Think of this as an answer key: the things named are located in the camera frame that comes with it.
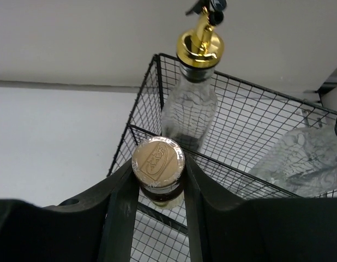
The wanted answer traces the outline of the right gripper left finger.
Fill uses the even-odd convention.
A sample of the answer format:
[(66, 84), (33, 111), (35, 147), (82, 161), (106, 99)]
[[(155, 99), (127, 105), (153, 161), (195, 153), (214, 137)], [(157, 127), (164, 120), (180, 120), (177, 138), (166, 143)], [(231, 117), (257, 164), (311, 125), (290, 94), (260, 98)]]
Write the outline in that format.
[(127, 161), (57, 206), (0, 199), (0, 261), (129, 261), (138, 197)]

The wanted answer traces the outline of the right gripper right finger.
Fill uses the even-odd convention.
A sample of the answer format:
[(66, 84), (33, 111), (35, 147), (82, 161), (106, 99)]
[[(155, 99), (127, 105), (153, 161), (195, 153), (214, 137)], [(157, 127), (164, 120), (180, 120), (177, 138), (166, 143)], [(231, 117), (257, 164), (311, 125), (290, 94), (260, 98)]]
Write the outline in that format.
[(246, 201), (190, 156), (183, 178), (192, 261), (337, 261), (337, 198)]

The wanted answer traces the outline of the clear glass oil bottle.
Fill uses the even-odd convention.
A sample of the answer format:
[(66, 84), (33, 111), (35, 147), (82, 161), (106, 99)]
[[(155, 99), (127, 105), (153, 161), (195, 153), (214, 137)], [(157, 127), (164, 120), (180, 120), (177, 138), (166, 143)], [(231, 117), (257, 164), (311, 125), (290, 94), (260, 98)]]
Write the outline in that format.
[(287, 132), (249, 174), (302, 197), (337, 189), (337, 118)]

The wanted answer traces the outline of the small yellow bottle cork cap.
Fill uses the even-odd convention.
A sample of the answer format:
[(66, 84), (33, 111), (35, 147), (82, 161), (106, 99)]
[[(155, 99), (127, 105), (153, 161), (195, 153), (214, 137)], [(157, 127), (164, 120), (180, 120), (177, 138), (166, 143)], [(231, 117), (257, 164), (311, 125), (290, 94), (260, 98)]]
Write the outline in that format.
[(135, 149), (131, 165), (143, 194), (158, 208), (170, 210), (184, 200), (182, 148), (172, 139), (153, 136)]

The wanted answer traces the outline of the glass bottle with dark liquid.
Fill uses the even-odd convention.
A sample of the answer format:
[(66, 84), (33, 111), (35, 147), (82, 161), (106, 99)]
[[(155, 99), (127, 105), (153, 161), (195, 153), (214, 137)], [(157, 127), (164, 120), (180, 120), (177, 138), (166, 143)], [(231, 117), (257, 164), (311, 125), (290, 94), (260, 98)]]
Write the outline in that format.
[(226, 1), (197, 1), (185, 13), (199, 16), (196, 26), (177, 40), (180, 78), (162, 109), (161, 133), (192, 151), (202, 148), (218, 107), (210, 81), (224, 53), (215, 29), (226, 8)]

